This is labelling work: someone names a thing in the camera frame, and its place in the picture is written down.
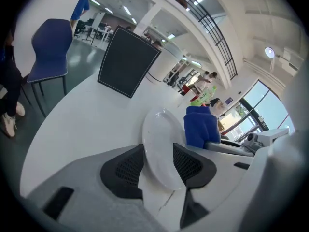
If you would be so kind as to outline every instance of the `black railing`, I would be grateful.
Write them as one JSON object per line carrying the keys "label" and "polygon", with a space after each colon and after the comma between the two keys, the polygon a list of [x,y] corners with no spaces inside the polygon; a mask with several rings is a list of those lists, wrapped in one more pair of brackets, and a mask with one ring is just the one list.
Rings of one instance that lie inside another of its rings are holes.
{"label": "black railing", "polygon": [[189,13],[191,13],[198,20],[205,31],[212,37],[216,47],[218,47],[223,57],[225,66],[227,67],[230,76],[230,80],[232,80],[235,76],[237,76],[237,70],[230,48],[228,47],[221,30],[211,15],[200,3],[194,5],[194,2],[196,2],[196,0],[185,0],[185,3],[187,3],[188,8],[190,9]]}

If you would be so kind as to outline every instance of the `chair leg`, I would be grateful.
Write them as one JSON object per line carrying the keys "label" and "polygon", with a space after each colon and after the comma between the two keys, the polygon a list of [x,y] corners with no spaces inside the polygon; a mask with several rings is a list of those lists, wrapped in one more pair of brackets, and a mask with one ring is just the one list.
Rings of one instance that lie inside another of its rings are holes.
{"label": "chair leg", "polygon": [[39,86],[40,86],[41,93],[42,93],[42,95],[44,96],[44,92],[43,92],[43,88],[42,88],[41,82],[39,82]]}
{"label": "chair leg", "polygon": [[65,75],[62,77],[62,83],[63,83],[64,96],[66,96],[67,95],[67,82],[66,82],[66,76]]}
{"label": "chair leg", "polygon": [[42,112],[43,116],[46,118],[46,114],[45,114],[45,112],[44,112],[44,110],[43,110],[43,108],[42,108],[42,105],[41,105],[41,103],[40,103],[40,100],[39,100],[39,98],[38,98],[38,94],[37,94],[37,91],[35,90],[35,86],[34,86],[33,83],[31,83],[31,86],[32,86],[32,90],[33,90],[34,97],[35,97],[35,99],[36,99],[36,101],[37,101],[37,103],[38,103],[39,109],[40,109],[40,111]]}
{"label": "chair leg", "polygon": [[24,95],[25,95],[27,101],[29,102],[29,104],[32,106],[32,104],[31,104],[31,102],[30,102],[30,100],[29,100],[29,98],[28,98],[28,96],[27,96],[27,94],[26,94],[26,92],[25,92],[23,86],[21,87],[21,90],[23,91],[23,93],[24,93]]}

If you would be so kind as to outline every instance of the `round pendant light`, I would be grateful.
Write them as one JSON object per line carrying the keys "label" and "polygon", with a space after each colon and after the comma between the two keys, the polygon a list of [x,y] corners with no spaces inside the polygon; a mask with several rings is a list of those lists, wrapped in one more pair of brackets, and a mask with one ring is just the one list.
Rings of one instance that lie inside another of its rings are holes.
{"label": "round pendant light", "polygon": [[266,47],[265,48],[265,54],[267,55],[267,57],[269,58],[274,58],[275,57],[275,52],[272,48],[270,47]]}

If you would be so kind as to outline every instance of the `shoe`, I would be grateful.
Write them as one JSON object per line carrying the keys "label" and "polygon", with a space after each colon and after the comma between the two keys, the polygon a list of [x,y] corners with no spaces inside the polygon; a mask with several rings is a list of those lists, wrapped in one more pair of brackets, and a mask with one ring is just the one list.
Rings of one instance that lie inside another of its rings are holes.
{"label": "shoe", "polygon": [[4,123],[6,133],[10,137],[14,137],[15,136],[14,127],[16,127],[15,117],[10,117],[10,116],[8,116],[7,113],[5,113],[1,116],[1,119]]}
{"label": "shoe", "polygon": [[25,116],[25,113],[26,113],[24,106],[19,101],[17,102],[17,105],[16,105],[16,113],[19,116]]}

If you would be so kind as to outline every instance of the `white plate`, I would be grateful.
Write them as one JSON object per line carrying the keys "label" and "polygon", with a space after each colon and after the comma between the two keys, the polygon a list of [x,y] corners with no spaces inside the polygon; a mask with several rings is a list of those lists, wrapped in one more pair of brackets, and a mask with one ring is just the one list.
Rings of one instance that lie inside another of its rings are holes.
{"label": "white plate", "polygon": [[173,143],[185,144],[184,130],[166,108],[154,108],[147,114],[142,129],[147,161],[155,177],[170,190],[184,188],[173,163]]}

